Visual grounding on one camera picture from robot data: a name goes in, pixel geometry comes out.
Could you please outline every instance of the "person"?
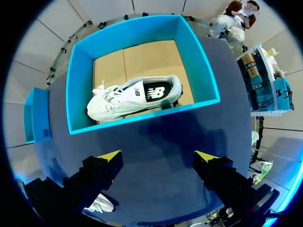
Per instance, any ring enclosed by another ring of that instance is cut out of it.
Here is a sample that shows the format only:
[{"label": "person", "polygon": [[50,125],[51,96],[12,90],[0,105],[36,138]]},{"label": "person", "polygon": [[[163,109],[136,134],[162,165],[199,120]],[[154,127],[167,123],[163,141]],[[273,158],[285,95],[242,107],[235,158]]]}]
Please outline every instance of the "person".
[{"label": "person", "polygon": [[229,30],[227,41],[231,47],[243,45],[245,40],[245,29],[251,28],[256,22],[255,12],[260,6],[253,0],[242,4],[239,1],[232,1],[226,8],[223,15],[219,15],[212,21],[209,36],[218,37],[221,32]]}]

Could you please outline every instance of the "new balance logo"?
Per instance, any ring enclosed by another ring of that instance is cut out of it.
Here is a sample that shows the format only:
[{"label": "new balance logo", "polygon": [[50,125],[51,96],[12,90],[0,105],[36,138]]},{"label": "new balance logo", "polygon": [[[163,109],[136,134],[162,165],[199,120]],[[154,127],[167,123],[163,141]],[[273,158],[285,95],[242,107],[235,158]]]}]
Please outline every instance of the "new balance logo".
[{"label": "new balance logo", "polygon": [[147,98],[161,98],[164,95],[165,87],[149,88],[147,91]]},{"label": "new balance logo", "polygon": [[139,91],[138,88],[135,88],[135,89],[134,89],[134,94],[135,94],[136,96],[140,96],[140,91]]}]

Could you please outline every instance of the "shoelace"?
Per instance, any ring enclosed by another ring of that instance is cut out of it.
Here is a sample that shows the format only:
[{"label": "shoelace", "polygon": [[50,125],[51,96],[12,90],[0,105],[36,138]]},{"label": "shoelace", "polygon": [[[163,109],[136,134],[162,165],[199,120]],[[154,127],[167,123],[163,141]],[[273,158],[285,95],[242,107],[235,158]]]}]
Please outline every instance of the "shoelace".
[{"label": "shoelace", "polygon": [[102,81],[102,85],[98,86],[92,92],[98,96],[102,102],[105,103],[105,108],[107,111],[112,110],[115,108],[115,104],[119,103],[118,100],[115,102],[120,95],[124,93],[123,90],[119,90],[119,86],[113,85],[106,89],[104,89],[104,81]]}]

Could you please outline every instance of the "blue light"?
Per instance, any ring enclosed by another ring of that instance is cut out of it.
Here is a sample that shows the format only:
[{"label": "blue light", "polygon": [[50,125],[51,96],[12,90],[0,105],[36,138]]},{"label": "blue light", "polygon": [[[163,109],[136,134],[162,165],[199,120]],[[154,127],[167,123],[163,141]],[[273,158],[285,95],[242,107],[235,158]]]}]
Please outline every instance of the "blue light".
[{"label": "blue light", "polygon": [[[285,199],[283,200],[281,205],[278,207],[276,212],[285,210],[285,208],[288,206],[290,201],[293,199],[295,193],[297,192],[297,190],[302,182],[302,179],[303,179],[303,163],[301,163],[300,169],[298,171],[297,177],[295,178],[292,187],[290,188],[288,194],[286,195]],[[265,222],[265,224],[263,226],[270,227],[276,220],[277,220],[276,218],[270,219],[267,222]]]}]

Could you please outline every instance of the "small blue box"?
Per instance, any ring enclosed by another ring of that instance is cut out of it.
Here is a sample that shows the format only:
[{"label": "small blue box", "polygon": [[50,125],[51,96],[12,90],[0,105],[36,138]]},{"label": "small blue box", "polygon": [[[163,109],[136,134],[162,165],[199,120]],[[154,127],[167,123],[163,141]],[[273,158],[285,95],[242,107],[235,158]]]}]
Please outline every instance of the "small blue box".
[{"label": "small blue box", "polygon": [[279,78],[274,81],[276,89],[276,97],[279,110],[294,110],[292,102],[292,92],[290,85],[285,78]]},{"label": "small blue box", "polygon": [[34,87],[24,103],[24,131],[27,143],[52,138],[48,117],[49,91]]},{"label": "small blue box", "polygon": [[273,111],[275,108],[274,96],[272,93],[257,96],[259,111]]},{"label": "small blue box", "polygon": [[256,94],[258,96],[262,96],[262,95],[267,95],[267,94],[272,94],[273,93],[270,85],[266,86],[266,87],[255,88],[255,91],[256,91]]},{"label": "small blue box", "polygon": [[261,84],[262,83],[262,78],[260,75],[251,78],[252,84],[253,85],[257,85],[257,84]]}]

